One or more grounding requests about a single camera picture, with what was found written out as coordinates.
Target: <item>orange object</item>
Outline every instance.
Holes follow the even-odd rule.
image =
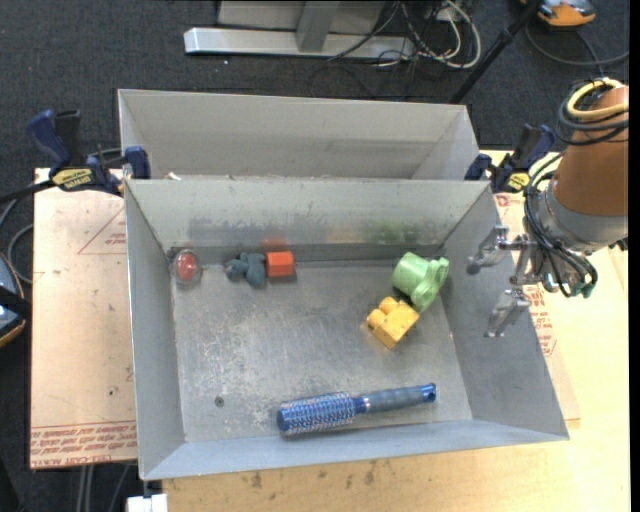
[[[292,276],[295,262],[291,251],[266,252],[265,269],[267,277]]]

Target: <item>red ball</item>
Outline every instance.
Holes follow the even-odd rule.
[[[180,253],[176,257],[174,265],[178,279],[185,283],[192,281],[200,273],[200,263],[192,252]]]

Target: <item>gray bin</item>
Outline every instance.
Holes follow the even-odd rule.
[[[139,468],[143,479],[567,438],[528,315],[483,336],[513,270],[466,258],[495,224],[464,107],[120,91],[123,147],[154,179],[125,193]],[[168,172],[181,181],[163,180]],[[204,272],[176,285],[171,255]],[[295,279],[232,282],[241,251],[287,248]],[[407,251],[450,262],[393,349],[366,326]],[[438,399],[283,438],[282,401],[427,384]]]

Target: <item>hairbrush handle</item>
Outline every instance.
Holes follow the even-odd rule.
[[[280,404],[278,428],[285,436],[319,432],[353,423],[358,414],[403,409],[434,402],[435,384],[376,391],[358,397],[339,391]]]

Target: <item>cardboard sheet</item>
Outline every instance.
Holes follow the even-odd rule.
[[[522,198],[496,202],[515,236]],[[35,196],[32,469],[137,457],[125,248],[122,199],[58,189]],[[580,412],[545,294],[527,289],[531,317],[564,418],[574,420]]]

